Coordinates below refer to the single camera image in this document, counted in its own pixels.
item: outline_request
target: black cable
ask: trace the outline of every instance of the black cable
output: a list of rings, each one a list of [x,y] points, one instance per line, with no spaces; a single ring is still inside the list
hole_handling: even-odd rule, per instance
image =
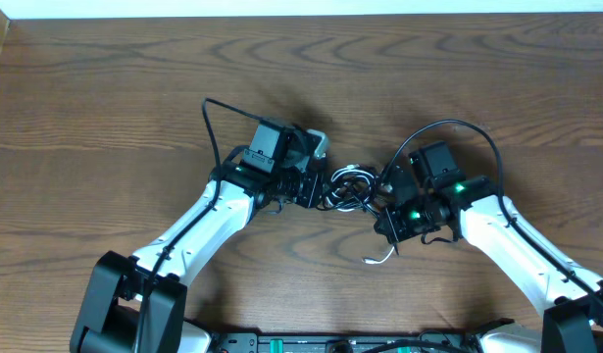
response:
[[[419,333],[419,337],[417,337],[417,339],[419,341],[423,341],[423,336],[428,334],[428,333],[437,333],[437,334],[441,334],[443,337],[445,337],[445,340],[447,341],[447,345],[453,347],[454,345],[451,343],[451,339],[449,339],[449,337],[447,337],[447,335],[437,329],[426,329],[425,331]],[[426,353],[427,351],[424,350],[423,348],[419,348],[419,350],[421,351],[421,353]]]
[[[184,227],[173,238],[173,240],[171,240],[171,242],[167,246],[164,247],[164,249],[162,250],[162,253],[158,257],[157,261],[155,262],[155,265],[153,266],[153,269],[145,284],[144,293],[142,294],[142,304],[140,305],[140,316],[137,321],[137,330],[135,332],[135,341],[133,342],[133,347],[132,347],[132,351],[135,353],[139,353],[142,349],[141,342],[142,342],[142,333],[144,332],[144,320],[146,318],[146,313],[148,311],[149,297],[151,296],[151,293],[153,292],[153,289],[155,287],[155,276],[160,271],[160,268],[162,267],[162,263],[164,262],[164,260],[167,259],[167,257],[171,253],[171,251],[173,251],[173,249],[175,248],[175,245],[183,238],[184,235],[186,235],[194,227],[194,225],[196,225],[199,221],[201,221],[201,219],[203,219],[203,217],[205,217],[205,215],[216,206],[216,202],[219,199],[219,194],[221,193],[221,180],[220,180],[220,175],[222,173],[221,156],[219,155],[219,147],[216,144],[216,137],[214,136],[214,131],[212,130],[212,125],[210,124],[210,118],[207,115],[207,103],[208,102],[212,103],[212,104],[216,104],[223,108],[227,108],[229,110],[232,110],[235,113],[241,114],[241,115],[251,118],[251,119],[255,119],[258,121],[261,121],[263,119],[261,117],[244,112],[240,109],[237,109],[228,104],[219,102],[212,98],[205,98],[203,100],[203,103],[201,104],[201,111],[203,113],[203,120],[205,121],[205,127],[207,128],[207,132],[210,135],[210,141],[212,142],[212,149],[214,150],[214,160],[216,161],[216,172],[214,175],[214,179],[216,181],[216,187],[214,189],[214,196],[212,196],[212,201],[210,201],[208,203],[208,205],[205,207],[205,209],[203,209],[203,211],[201,211],[201,213],[199,213],[192,221],[190,221],[190,223],[186,227]]]
[[[394,223],[393,223],[392,219],[390,219],[390,211],[388,211],[387,207],[384,207],[383,210],[386,211],[386,218],[388,219],[388,224],[390,225],[390,230],[392,230],[392,235],[395,237],[395,242],[392,243],[392,247],[395,249],[395,252],[397,252],[397,256],[399,256],[399,248],[397,248],[397,243],[399,242],[399,237],[397,236],[397,232],[395,231]]]
[[[495,142],[493,142],[492,138],[490,138],[490,136],[481,128],[473,124],[469,124],[467,122],[463,122],[456,119],[442,120],[420,128],[415,133],[410,135],[410,137],[406,138],[406,140],[401,144],[395,155],[392,157],[392,160],[390,160],[390,162],[386,165],[386,168],[384,168],[384,170],[381,172],[381,175],[379,177],[380,183],[383,183],[386,177],[390,174],[390,170],[392,169],[395,161],[397,160],[397,158],[399,158],[401,152],[406,147],[406,145],[410,143],[410,141],[412,141],[421,133],[433,127],[441,126],[444,124],[456,124],[460,126],[466,126],[472,130],[475,130],[486,139],[491,149],[493,150],[493,153],[495,154],[495,160],[497,163],[497,201],[499,202],[499,208],[501,209],[502,214],[506,218],[506,221],[508,221],[508,225],[512,227],[517,232],[517,234],[523,240],[526,241],[527,244],[534,248],[534,250],[536,250],[539,255],[541,255],[545,260],[551,263],[558,272],[563,274],[568,280],[570,280],[580,289],[585,291],[586,294],[603,310],[602,298],[600,298],[588,284],[584,283],[584,281],[576,277],[576,273],[574,271],[568,270],[564,265],[560,264],[556,259],[554,259],[554,257],[549,254],[549,252],[541,248],[540,244],[530,238],[529,235],[521,227],[519,227],[519,225],[517,225],[517,220],[510,216],[510,213],[508,212],[508,210],[506,209],[506,205],[504,204],[504,169],[502,166],[501,154],[499,153],[499,150],[497,149],[497,146],[495,145]]]
[[[426,238],[427,238],[427,233],[421,234],[421,243],[423,245],[430,245],[430,244],[432,244],[433,242],[436,242],[436,241],[446,242],[446,243],[452,243],[452,242],[454,242],[454,241],[449,240],[449,239],[441,238],[440,236],[437,236],[436,238],[434,238],[434,239],[432,239],[430,241],[427,241]]]
[[[424,341],[414,340],[414,339],[399,339],[392,343],[383,344],[379,347],[375,347],[375,348],[366,350],[362,353],[380,353],[380,352],[385,352],[385,351],[389,351],[391,349],[402,348],[402,347],[433,348],[433,349],[437,349],[437,350],[443,351],[443,352],[468,353],[466,350],[463,350],[460,348],[446,346],[446,345],[440,344],[440,343],[424,342]]]
[[[373,167],[347,166],[335,171],[321,196],[320,211],[360,209],[378,217],[371,205],[377,198],[378,175]]]
[[[247,145],[240,145],[240,146],[235,146],[231,152],[229,152],[229,155],[226,156],[225,158],[225,162],[229,162],[229,161],[233,161],[233,159],[235,157],[237,157],[237,155],[239,155],[240,153],[244,152],[245,149],[248,149],[249,146]]]

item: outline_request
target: black plastic housing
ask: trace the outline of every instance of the black plastic housing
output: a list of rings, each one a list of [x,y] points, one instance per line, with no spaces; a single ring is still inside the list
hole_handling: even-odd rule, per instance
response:
[[[71,352],[130,352],[139,313],[118,305],[142,292],[146,272],[113,251],[96,263],[76,318]],[[181,340],[187,287],[171,277],[158,277],[144,322],[143,352],[176,352]]]
[[[447,143],[443,141],[434,142],[414,151],[409,157],[421,188],[431,186],[438,191],[466,179],[465,174],[456,166]]]
[[[263,120],[258,125],[251,146],[244,151],[242,162],[261,172],[274,172],[277,162],[286,154],[290,126]]]

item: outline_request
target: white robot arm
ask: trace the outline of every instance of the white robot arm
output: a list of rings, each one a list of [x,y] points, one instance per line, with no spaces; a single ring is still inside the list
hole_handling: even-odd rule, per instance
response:
[[[503,190],[487,177],[466,180],[444,142],[409,155],[418,185],[403,169],[391,169],[411,138],[445,123],[477,130],[499,159],[492,140],[476,126],[460,121],[434,123],[408,138],[381,175],[374,176],[373,169],[347,169],[324,183],[328,147],[324,133],[230,109],[260,121],[251,146],[241,146],[227,157],[199,200],[164,234],[129,258],[108,252],[99,260],[71,338],[72,352],[130,352],[134,342],[138,346],[137,337],[143,336],[138,351],[205,353],[210,334],[183,321],[187,287],[221,245],[273,200],[280,207],[286,201],[306,208],[323,202],[331,209],[339,205],[345,211],[353,210],[352,206],[365,209],[377,218],[376,232],[393,245],[415,236],[425,242],[428,233],[449,226],[455,241],[464,238],[488,255],[543,317],[543,332],[506,325],[479,333],[480,350],[597,351],[589,323],[603,327],[601,276],[556,248],[509,198],[498,196]],[[235,164],[232,160],[239,152],[242,161]],[[381,212],[373,205],[380,187],[394,198],[383,198]],[[118,305],[118,298],[142,299],[142,293],[149,301],[142,306],[150,309],[134,325],[138,313]],[[370,351],[385,351],[394,344]]]
[[[585,269],[560,251],[517,211],[512,201],[504,197],[508,212],[517,225],[542,249],[547,251],[568,271],[598,291],[603,277]],[[484,252],[528,298],[539,316],[561,301],[575,300],[586,295],[544,259],[512,227],[502,214],[497,196],[487,196],[472,203],[460,213],[462,235],[469,243]],[[541,350],[541,332],[517,324],[486,332],[479,343],[483,352],[536,353]]]

